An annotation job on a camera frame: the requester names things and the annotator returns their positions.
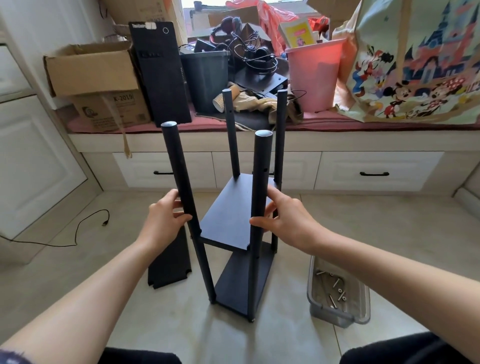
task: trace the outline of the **pink mat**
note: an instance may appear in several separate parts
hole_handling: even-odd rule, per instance
[[[192,122],[179,124],[180,132],[214,132],[226,131],[224,121],[213,118],[196,116],[193,106],[190,106]],[[67,123],[70,133],[101,133],[92,125],[85,123],[78,116]],[[313,131],[313,132],[354,132],[354,131],[406,131],[406,130],[480,130],[480,118],[475,124],[468,125],[438,125],[416,123],[393,123],[393,122],[360,122],[339,115],[332,111],[318,113],[306,112],[304,120],[299,125],[287,125],[288,131]],[[154,123],[136,125],[125,128],[127,133],[160,133]]]

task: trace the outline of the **dark gray bucket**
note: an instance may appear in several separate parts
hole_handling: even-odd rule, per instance
[[[215,113],[212,101],[228,83],[227,50],[181,54],[190,96],[197,112]]]

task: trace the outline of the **pink bucket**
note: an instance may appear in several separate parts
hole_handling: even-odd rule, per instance
[[[333,106],[344,41],[331,40],[285,50],[290,68],[290,86],[293,94],[299,97],[298,103],[303,111],[323,111]]]

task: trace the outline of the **person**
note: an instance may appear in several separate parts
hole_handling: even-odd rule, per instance
[[[336,234],[272,186],[268,196],[265,217],[252,225],[350,272],[431,331],[352,349],[342,364],[480,363],[479,282]],[[0,364],[180,363],[173,354],[105,348],[144,271],[192,218],[173,212],[177,197],[172,190],[152,204],[132,245],[3,343]]]

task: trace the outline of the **castle illustration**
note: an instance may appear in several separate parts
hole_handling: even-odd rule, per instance
[[[452,6],[447,3],[438,28],[422,40],[415,54],[413,46],[405,54],[404,80],[411,84],[426,84],[464,71],[472,56],[465,53],[473,40],[479,15],[479,4],[472,11],[473,7],[470,0],[464,0],[451,14]]]

